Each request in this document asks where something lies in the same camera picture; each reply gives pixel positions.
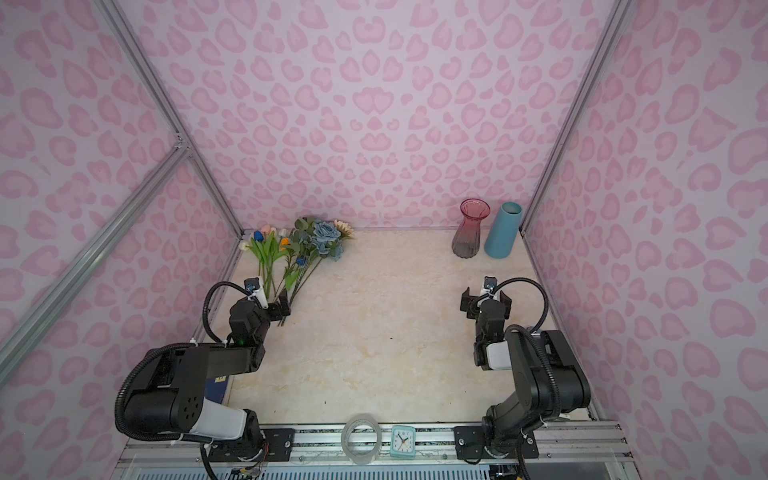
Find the red glass vase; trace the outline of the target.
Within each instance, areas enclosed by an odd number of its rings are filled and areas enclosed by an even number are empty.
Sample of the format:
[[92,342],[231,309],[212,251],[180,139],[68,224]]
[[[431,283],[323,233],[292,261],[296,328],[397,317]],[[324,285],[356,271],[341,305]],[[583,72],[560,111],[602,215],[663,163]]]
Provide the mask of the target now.
[[490,212],[490,206],[481,199],[470,198],[461,203],[462,220],[452,240],[452,251],[457,257],[470,259],[478,253],[481,224]]

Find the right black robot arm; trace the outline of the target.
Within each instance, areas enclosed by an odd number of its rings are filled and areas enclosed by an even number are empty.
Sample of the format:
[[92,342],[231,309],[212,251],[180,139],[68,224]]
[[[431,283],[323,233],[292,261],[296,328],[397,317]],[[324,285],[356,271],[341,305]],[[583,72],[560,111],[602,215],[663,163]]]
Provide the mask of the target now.
[[[541,294],[542,313],[532,326],[509,321],[513,301],[503,288],[516,283],[531,285]],[[542,328],[550,301],[537,281],[487,276],[480,294],[461,294],[460,310],[474,322],[474,364],[484,371],[511,371],[514,391],[490,406],[478,426],[453,429],[456,456],[470,465],[513,459],[516,475],[528,479],[526,461],[539,456],[534,432],[591,403],[586,375],[565,335]]]

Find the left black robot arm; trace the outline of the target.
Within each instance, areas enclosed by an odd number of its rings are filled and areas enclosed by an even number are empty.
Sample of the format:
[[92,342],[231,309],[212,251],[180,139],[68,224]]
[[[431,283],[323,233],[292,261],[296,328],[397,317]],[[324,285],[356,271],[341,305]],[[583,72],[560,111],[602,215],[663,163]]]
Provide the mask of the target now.
[[270,326],[291,313],[286,290],[268,301],[262,280],[238,286],[241,298],[230,308],[230,333],[149,350],[126,376],[115,400],[117,430],[144,442],[187,442],[197,445],[199,460],[213,479],[216,463],[240,462],[236,479],[256,479],[268,462],[289,460],[295,432],[263,429],[251,409],[236,409],[206,396],[216,379],[256,372],[266,354]]

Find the teal cylindrical vase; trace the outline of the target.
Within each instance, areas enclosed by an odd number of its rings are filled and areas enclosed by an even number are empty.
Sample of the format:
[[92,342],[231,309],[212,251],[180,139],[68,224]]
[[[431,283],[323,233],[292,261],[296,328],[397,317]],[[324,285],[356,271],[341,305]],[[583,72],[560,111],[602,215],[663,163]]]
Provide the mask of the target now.
[[511,254],[522,220],[523,208],[516,202],[501,205],[484,245],[485,253],[494,259]]

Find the pink tulip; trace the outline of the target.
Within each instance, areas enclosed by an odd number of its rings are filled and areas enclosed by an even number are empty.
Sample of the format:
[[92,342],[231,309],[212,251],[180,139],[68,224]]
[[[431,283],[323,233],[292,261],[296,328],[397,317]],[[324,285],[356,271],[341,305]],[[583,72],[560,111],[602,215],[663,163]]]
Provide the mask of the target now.
[[275,227],[265,226],[260,230],[262,234],[261,242],[261,274],[264,280],[265,294],[270,300],[277,291],[277,284],[274,280],[274,265],[287,254],[287,248],[290,244],[290,237],[286,230],[278,231]]

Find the orange flower stem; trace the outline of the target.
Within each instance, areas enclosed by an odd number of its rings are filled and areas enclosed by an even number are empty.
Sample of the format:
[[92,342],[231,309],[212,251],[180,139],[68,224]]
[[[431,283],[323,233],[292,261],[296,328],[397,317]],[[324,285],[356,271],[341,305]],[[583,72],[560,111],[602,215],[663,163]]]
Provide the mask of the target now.
[[281,293],[289,294],[298,282],[300,266],[298,265],[299,248],[289,237],[281,238],[277,245],[273,273],[274,297]]

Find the blue rose bouquet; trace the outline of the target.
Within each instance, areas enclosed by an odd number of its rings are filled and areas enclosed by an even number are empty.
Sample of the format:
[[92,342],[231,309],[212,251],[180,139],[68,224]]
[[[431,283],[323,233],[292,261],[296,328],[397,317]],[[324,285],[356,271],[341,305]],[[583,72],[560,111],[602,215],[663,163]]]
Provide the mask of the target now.
[[338,261],[348,240],[354,238],[354,230],[345,221],[324,220],[318,217],[301,217],[295,221],[288,235],[299,248],[298,282],[288,294],[292,305],[319,265],[327,259]]

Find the blue book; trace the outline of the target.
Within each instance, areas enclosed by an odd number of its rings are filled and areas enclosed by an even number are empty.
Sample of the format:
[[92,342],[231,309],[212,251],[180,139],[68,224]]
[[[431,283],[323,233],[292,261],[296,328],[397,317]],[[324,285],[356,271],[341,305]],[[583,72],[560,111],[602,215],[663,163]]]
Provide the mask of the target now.
[[229,388],[229,376],[218,376],[206,380],[204,388],[205,399],[216,404],[224,404]]

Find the clear tape roll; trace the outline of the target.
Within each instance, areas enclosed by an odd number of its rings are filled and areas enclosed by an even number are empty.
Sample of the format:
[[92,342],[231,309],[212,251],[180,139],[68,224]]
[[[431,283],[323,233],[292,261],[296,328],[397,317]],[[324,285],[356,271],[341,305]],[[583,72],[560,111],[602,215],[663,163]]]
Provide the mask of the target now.
[[370,414],[354,416],[341,430],[341,449],[346,458],[355,465],[369,465],[375,461],[382,444],[382,429]]

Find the small teal alarm clock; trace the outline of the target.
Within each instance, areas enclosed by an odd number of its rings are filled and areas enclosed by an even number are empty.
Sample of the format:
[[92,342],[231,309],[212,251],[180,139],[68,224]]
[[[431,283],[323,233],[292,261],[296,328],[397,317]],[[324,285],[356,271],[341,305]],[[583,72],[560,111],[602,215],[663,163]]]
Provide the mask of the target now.
[[391,429],[390,456],[414,458],[416,455],[416,430],[408,425],[394,425]]

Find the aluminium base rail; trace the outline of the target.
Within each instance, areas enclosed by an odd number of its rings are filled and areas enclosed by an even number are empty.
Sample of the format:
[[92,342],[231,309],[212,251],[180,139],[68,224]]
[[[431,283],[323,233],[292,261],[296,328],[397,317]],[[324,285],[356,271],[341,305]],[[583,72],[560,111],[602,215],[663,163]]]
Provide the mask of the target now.
[[529,436],[525,460],[491,454],[475,423],[383,423],[349,434],[340,424],[276,424],[264,462],[190,443],[131,440],[114,479],[637,479],[620,427],[607,421],[550,423]]

